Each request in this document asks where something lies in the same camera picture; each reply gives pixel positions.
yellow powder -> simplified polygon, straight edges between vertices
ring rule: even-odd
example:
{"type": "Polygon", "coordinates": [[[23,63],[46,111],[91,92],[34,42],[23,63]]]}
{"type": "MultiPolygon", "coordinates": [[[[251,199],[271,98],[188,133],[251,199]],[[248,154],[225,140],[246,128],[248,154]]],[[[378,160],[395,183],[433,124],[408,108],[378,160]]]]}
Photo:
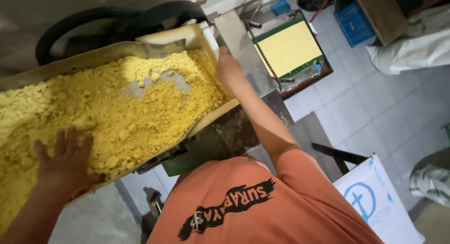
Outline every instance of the yellow powder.
{"type": "Polygon", "coordinates": [[[88,171],[109,180],[175,144],[196,120],[228,100],[214,72],[206,52],[193,50],[164,59],[129,56],[0,92],[0,235],[37,181],[34,139],[53,155],[57,129],[75,124],[81,140],[88,130],[94,136],[88,171]],[[141,99],[122,93],[129,82],[168,70],[183,75],[192,89],[182,92],[173,81],[158,80],[141,99]]]}

white bag with blue logo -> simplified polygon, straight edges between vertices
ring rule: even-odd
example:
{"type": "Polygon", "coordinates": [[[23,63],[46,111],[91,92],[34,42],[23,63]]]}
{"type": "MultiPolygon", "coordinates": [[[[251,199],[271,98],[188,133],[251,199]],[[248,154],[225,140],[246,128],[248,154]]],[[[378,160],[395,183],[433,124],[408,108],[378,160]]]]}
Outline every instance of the white bag with blue logo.
{"type": "Polygon", "coordinates": [[[385,244],[422,244],[400,197],[377,155],[353,168],[334,182],[385,244]]]}

person's left hand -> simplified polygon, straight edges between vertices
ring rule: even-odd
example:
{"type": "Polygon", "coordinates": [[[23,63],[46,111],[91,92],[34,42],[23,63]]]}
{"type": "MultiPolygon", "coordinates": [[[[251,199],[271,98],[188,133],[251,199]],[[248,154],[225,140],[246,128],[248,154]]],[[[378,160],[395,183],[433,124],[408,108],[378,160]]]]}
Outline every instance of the person's left hand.
{"type": "Polygon", "coordinates": [[[40,162],[37,172],[38,187],[70,199],[76,192],[101,180],[101,176],[87,173],[92,136],[86,138],[80,147],[76,138],[75,126],[67,129],[67,136],[64,129],[58,130],[53,157],[48,155],[42,141],[34,141],[34,149],[40,162]]]}

yellow sheet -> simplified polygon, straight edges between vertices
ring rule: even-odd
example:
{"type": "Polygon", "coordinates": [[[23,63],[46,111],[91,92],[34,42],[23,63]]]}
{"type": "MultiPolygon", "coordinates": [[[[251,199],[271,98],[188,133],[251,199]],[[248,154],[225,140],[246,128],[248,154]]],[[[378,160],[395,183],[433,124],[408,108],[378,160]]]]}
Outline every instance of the yellow sheet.
{"type": "MultiPolygon", "coordinates": [[[[308,61],[322,55],[305,21],[296,23],[273,34],[258,42],[258,44],[277,74],[277,77],[282,77],[308,61]]],[[[264,63],[264,65],[270,75],[274,77],[267,64],[264,63]]]]}

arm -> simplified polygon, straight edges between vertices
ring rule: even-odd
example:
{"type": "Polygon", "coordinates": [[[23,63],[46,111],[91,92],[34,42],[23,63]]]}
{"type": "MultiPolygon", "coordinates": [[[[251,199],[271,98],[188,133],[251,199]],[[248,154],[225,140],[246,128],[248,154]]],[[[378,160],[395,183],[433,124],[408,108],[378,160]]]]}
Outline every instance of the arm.
{"type": "Polygon", "coordinates": [[[290,149],[301,149],[278,116],[259,98],[245,79],[240,63],[221,47],[216,69],[217,79],[236,96],[245,110],[256,136],[276,167],[280,156],[290,149]]]}
{"type": "Polygon", "coordinates": [[[37,183],[23,208],[11,222],[2,243],[47,243],[64,205],[77,191],[99,181],[87,173],[87,159],[92,148],[92,137],[81,147],[76,144],[74,126],[59,130],[54,156],[49,157],[40,140],[34,141],[39,160],[37,183]]]}

